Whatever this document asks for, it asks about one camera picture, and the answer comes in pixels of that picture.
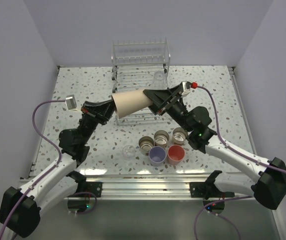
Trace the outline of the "large clear glass cup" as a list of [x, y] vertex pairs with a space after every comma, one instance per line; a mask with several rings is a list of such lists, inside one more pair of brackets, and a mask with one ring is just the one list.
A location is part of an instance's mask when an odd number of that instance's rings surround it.
[[166, 88], [166, 75], [163, 71], [154, 73], [151, 88], [155, 90], [164, 90]]

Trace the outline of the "tan paper cup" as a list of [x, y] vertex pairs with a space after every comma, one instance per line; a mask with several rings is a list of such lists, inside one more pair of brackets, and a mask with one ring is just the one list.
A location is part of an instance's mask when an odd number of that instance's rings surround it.
[[120, 119], [153, 104], [142, 89], [113, 93], [111, 97], [115, 103], [116, 115]]

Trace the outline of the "small clear glass cup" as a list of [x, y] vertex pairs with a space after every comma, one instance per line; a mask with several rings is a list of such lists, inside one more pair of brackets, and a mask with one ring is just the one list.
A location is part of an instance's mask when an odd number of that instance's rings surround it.
[[126, 145], [122, 149], [122, 155], [126, 160], [132, 159], [133, 157], [135, 157], [135, 154], [136, 154], [136, 149], [132, 145]]

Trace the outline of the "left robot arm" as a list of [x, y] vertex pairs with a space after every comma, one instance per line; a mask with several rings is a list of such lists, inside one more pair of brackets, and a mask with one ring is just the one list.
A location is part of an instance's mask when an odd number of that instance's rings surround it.
[[87, 145], [98, 125], [105, 125], [115, 112], [115, 102], [85, 101], [78, 127], [59, 133], [54, 148], [57, 158], [44, 171], [18, 188], [8, 188], [0, 206], [0, 239], [6, 228], [15, 236], [26, 238], [40, 223], [41, 215], [63, 198], [82, 196], [87, 190], [86, 178], [76, 171], [87, 157]]

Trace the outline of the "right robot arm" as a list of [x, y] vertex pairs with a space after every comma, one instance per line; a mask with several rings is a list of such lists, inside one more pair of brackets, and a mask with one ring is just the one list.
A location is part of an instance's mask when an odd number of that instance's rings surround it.
[[230, 164], [241, 172], [232, 176], [213, 171], [196, 187], [202, 198], [215, 198], [224, 193], [254, 197], [264, 207], [276, 210], [286, 195], [286, 164], [250, 153], [225, 140], [218, 130], [209, 128], [212, 122], [208, 110], [197, 106], [187, 110], [182, 98], [198, 86], [182, 82], [168, 89], [146, 89], [143, 94], [152, 102], [149, 109], [155, 115], [167, 113], [184, 131], [191, 148]]

